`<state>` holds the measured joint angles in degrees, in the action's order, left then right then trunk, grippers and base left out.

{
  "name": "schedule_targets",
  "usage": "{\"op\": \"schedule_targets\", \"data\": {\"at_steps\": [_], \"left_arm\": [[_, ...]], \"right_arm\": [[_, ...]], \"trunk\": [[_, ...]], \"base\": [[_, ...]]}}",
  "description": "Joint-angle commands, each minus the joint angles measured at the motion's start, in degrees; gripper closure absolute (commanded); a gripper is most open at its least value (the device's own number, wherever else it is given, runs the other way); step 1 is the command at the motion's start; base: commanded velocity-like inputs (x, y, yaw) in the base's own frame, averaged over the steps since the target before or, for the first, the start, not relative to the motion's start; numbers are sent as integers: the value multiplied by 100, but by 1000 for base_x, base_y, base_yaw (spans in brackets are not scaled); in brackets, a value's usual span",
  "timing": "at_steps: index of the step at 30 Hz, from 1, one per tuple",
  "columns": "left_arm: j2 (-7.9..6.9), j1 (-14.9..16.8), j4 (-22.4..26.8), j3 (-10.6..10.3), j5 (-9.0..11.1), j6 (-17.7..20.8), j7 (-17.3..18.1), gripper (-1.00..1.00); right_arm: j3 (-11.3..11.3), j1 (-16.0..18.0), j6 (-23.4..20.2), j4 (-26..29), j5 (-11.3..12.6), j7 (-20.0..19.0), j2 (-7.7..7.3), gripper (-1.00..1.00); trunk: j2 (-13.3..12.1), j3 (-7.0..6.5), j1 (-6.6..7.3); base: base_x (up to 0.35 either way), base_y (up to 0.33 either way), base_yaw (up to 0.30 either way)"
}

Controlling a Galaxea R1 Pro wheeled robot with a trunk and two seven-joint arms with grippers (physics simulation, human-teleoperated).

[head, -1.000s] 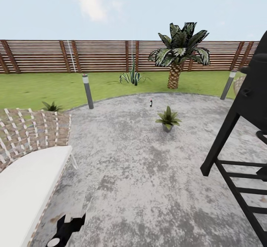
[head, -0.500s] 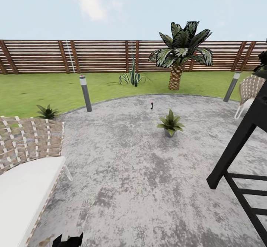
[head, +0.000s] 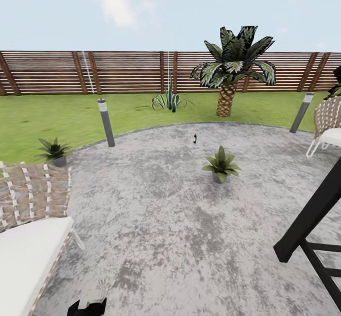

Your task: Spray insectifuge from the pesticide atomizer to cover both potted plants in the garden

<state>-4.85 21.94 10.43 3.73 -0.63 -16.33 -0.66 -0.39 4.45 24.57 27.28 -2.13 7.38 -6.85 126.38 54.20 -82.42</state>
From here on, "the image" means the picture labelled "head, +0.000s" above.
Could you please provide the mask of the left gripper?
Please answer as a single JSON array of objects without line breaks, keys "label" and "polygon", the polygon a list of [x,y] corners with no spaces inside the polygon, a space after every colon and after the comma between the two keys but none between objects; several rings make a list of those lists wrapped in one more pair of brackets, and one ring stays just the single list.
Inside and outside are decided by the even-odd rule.
[{"label": "left gripper", "polygon": [[79,301],[80,300],[69,308],[68,316],[101,316],[105,313],[106,297],[102,303],[90,303],[90,305],[85,309],[78,309]]}]

